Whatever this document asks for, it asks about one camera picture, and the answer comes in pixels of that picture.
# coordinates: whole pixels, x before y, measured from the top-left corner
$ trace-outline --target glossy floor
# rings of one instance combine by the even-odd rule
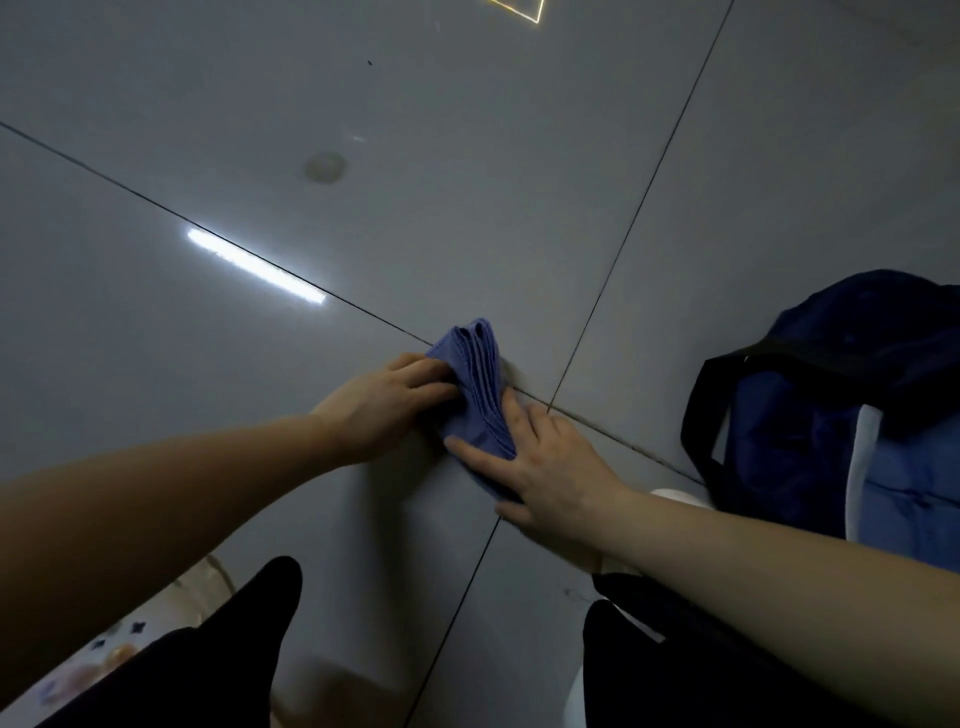
[[[483,315],[625,478],[696,492],[704,358],[855,271],[960,280],[954,4],[506,5],[5,3],[0,475],[303,411]],[[429,444],[218,550],[279,553],[290,714],[559,723],[589,579]]]

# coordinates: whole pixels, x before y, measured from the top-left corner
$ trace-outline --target black strap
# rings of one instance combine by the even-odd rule
[[[736,384],[756,372],[778,372],[791,381],[820,393],[833,393],[851,402],[883,409],[878,372],[866,359],[821,349],[806,342],[767,336],[752,346],[704,362],[690,392],[680,441],[703,477],[717,507],[744,516],[748,504],[740,502],[742,489],[729,482],[732,474],[713,459],[713,446],[733,401]]]

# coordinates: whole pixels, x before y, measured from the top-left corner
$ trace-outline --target microfiber towel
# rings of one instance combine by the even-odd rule
[[[450,365],[463,394],[462,399],[445,402],[434,411],[440,434],[459,437],[491,455],[513,460],[514,438],[500,407],[506,383],[500,376],[500,349],[490,322],[477,319],[469,326],[452,328],[426,355]],[[469,472],[493,497],[520,502],[510,488]]]

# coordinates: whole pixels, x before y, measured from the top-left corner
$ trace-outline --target navy bag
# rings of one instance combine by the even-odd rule
[[[681,440],[720,510],[960,571],[960,286],[873,271],[814,294],[704,364]]]

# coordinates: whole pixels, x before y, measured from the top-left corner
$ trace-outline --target right hand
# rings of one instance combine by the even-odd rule
[[[592,544],[603,514],[630,489],[566,417],[551,416],[538,402],[524,410],[510,387],[503,393],[503,414],[516,445],[514,460],[455,437],[444,444],[469,467],[523,499],[523,504],[497,503],[497,515],[519,528]]]

